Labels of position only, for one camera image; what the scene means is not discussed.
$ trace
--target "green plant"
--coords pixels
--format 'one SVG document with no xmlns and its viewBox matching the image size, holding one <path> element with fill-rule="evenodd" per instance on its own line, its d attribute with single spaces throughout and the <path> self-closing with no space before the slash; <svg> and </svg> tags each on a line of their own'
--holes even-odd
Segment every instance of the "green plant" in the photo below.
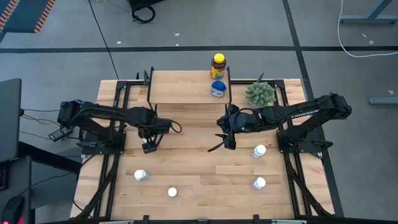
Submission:
<svg viewBox="0 0 398 224">
<path fill-rule="evenodd" d="M 275 89 L 265 82 L 255 82 L 248 86 L 246 98 L 253 107 L 268 106 L 268 103 L 275 102 Z"/>
</svg>

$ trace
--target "small white bottle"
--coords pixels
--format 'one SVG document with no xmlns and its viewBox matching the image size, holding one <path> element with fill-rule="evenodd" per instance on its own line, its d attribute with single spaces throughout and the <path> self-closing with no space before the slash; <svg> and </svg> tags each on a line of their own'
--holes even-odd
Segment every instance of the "small white bottle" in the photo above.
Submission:
<svg viewBox="0 0 398 224">
<path fill-rule="evenodd" d="M 251 186 L 256 189 L 256 190 L 260 190 L 263 187 L 266 186 L 266 180 L 264 180 L 264 178 L 262 177 L 258 177 L 256 178 L 253 183 L 251 184 Z"/>
<path fill-rule="evenodd" d="M 169 194 L 170 197 L 175 197 L 177 196 L 177 189 L 175 187 L 171 187 L 169 188 L 167 193 Z"/>
<path fill-rule="evenodd" d="M 136 170 L 134 173 L 134 177 L 137 181 L 141 182 L 148 179 L 148 174 L 147 172 L 145 172 L 145 170 Z"/>
<path fill-rule="evenodd" d="M 267 148 L 263 145 L 258 145 L 256 146 L 253 151 L 251 152 L 251 155 L 253 158 L 258 159 L 261 156 L 263 156 L 267 152 Z"/>
</svg>

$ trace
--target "gray floor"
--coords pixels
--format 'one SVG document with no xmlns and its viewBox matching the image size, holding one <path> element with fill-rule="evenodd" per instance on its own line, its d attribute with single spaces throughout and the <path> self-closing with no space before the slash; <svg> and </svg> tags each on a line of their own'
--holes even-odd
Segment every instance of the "gray floor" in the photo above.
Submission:
<svg viewBox="0 0 398 224">
<path fill-rule="evenodd" d="M 125 0 L 113 0 L 126 9 Z M 346 0 L 345 14 L 365 14 L 376 0 Z M 290 0 L 301 46 L 337 46 L 336 22 L 340 1 Z M 131 22 L 130 15 L 104 0 L 93 1 L 110 47 L 207 45 L 292 46 L 280 0 L 167 0 L 154 5 L 150 24 Z M 385 13 L 398 14 L 398 1 Z M 398 45 L 398 25 L 347 25 L 341 28 L 346 45 Z M 57 0 L 39 34 L 7 34 L 0 48 L 104 47 L 87 0 Z M 215 52 L 112 53 L 120 78 L 154 66 L 159 70 L 208 69 Z M 225 51 L 233 78 L 300 78 L 295 52 Z M 355 52 L 372 54 L 375 52 Z M 347 217 L 398 220 L 398 108 L 370 106 L 370 96 L 398 93 L 398 55 L 351 58 L 343 52 L 304 52 L 315 96 L 331 91 L 346 97 L 353 114 L 345 121 L 324 125 L 336 182 Z M 22 106 L 51 110 L 62 100 L 94 101 L 100 80 L 114 79 L 107 53 L 0 54 L 0 80 L 22 78 Z M 55 119 L 56 113 L 31 113 Z M 21 130 L 43 136 L 56 127 L 23 120 Z M 52 143 L 21 134 L 23 141 L 45 150 L 78 155 L 74 141 Z M 33 182 L 62 171 L 35 168 Z M 37 210 L 39 222 L 65 220 L 72 206 L 74 176 L 38 185 L 38 194 L 57 189 L 63 201 Z M 46 201 L 37 202 L 36 206 Z"/>
</svg>

